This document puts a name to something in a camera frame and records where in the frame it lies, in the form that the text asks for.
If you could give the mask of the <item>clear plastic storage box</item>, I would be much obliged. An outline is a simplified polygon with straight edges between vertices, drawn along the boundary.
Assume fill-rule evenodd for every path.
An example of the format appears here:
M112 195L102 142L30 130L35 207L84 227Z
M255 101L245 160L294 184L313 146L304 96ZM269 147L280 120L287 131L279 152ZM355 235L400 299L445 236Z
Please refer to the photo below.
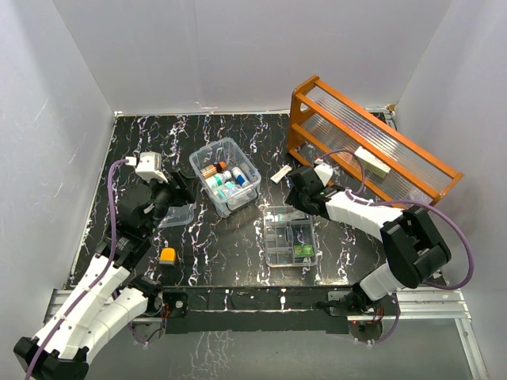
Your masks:
M190 154L189 161L220 217L258 198L261 174L233 139L211 142Z

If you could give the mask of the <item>clear compartment tray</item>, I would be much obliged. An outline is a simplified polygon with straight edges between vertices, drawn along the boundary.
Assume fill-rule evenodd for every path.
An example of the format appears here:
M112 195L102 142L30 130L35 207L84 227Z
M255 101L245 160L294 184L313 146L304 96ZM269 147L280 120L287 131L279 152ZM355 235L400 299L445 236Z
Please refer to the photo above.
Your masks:
M317 249L314 237L314 218L275 222L276 214L298 211L290 206L271 206L263 210L265 262L271 268L299 268L316 265ZM313 245L313 257L294 258L294 245Z

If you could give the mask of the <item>blue white bandage roll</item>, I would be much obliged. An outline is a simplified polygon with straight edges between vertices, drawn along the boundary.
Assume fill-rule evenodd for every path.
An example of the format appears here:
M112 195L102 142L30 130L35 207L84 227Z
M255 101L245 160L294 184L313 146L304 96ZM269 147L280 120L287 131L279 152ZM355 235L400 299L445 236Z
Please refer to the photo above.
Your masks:
M250 181L248 180L248 178L246 177L244 172L239 167L237 167L237 166L233 167L231 169L231 173L234 176L238 185L241 186L242 188L244 188L250 184Z

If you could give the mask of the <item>brown bottle orange cap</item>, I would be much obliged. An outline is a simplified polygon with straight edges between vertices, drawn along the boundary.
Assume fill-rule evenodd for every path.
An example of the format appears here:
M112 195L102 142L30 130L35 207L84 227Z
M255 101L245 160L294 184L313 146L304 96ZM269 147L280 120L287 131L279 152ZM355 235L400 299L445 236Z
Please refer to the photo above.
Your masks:
M220 174L227 169L227 163L224 161L219 161L214 164L210 164L203 168L200 173L202 174L204 179L208 179L210 177L215 176L216 174Z

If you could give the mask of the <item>white bottle green label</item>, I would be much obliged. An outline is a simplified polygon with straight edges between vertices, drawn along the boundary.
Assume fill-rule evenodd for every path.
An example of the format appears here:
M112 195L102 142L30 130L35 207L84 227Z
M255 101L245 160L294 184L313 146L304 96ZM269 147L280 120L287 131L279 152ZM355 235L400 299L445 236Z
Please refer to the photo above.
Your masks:
M229 170L226 170L220 174L216 174L213 177L206 179L206 184L210 189L214 190L219 186L227 183L232 178L232 174Z

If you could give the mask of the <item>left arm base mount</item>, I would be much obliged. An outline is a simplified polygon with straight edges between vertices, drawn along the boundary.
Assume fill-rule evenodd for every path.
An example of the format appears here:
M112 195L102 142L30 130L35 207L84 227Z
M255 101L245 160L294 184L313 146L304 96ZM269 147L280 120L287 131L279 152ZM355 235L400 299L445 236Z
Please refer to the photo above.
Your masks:
M168 318L185 317L187 314L189 297L185 292L166 292L159 281L142 275L135 277L128 288L140 291L147 300L141 317L160 317L165 321Z

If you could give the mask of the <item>blue sachet pack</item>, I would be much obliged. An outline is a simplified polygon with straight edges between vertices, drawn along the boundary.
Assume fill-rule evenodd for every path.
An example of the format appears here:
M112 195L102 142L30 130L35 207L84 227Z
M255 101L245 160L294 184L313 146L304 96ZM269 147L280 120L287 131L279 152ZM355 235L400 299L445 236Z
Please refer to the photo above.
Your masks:
M215 194L222 200L228 200L236 193L242 190L242 187L235 182L228 181L225 184L221 184L215 189Z

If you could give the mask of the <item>small green packet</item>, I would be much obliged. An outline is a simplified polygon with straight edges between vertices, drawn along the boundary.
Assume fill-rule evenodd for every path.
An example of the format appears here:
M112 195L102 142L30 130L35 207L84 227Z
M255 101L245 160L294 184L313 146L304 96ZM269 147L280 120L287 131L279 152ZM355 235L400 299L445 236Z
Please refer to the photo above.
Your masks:
M294 255L294 258L313 257L314 256L314 246L313 245L294 245L293 246L293 255Z

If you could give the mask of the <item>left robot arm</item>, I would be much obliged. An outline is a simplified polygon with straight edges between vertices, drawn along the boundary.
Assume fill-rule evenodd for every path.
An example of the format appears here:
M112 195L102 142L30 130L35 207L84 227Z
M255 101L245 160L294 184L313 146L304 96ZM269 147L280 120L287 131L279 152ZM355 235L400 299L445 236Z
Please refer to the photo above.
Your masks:
M83 379L126 325L162 310L160 284L131 274L167 213L186 212L198 188L197 178L174 171L169 180L142 180L110 201L109 231L78 285L42 329L13 349L28 379Z

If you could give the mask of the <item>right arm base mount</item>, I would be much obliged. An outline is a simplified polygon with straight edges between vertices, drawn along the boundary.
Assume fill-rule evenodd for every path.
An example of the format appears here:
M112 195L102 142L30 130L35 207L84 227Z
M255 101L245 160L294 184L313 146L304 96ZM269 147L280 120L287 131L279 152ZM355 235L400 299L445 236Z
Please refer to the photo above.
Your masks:
M326 298L313 307L331 317L366 317L370 322L382 321L389 310L387 301L372 301L362 291L329 291Z

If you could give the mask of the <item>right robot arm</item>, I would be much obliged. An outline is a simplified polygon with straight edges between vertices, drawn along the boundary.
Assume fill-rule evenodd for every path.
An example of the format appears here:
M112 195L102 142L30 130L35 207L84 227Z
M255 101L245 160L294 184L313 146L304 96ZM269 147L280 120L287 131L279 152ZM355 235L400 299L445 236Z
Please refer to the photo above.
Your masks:
M371 314L384 296L417 288L451 260L451 251L426 209L375 206L346 188L325 184L331 174L323 164L292 170L285 203L309 215L343 222L382 243L387 262L356 282L340 300L350 310Z

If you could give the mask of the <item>white medicine carton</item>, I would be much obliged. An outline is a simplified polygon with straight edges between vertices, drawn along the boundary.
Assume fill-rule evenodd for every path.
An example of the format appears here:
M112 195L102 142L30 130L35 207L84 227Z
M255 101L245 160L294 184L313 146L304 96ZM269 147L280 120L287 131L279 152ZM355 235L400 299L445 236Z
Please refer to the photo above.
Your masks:
M365 150L362 146L356 149L355 155L359 158L366 170L380 178L385 178L391 171L391 168L387 164L380 161L375 155Z

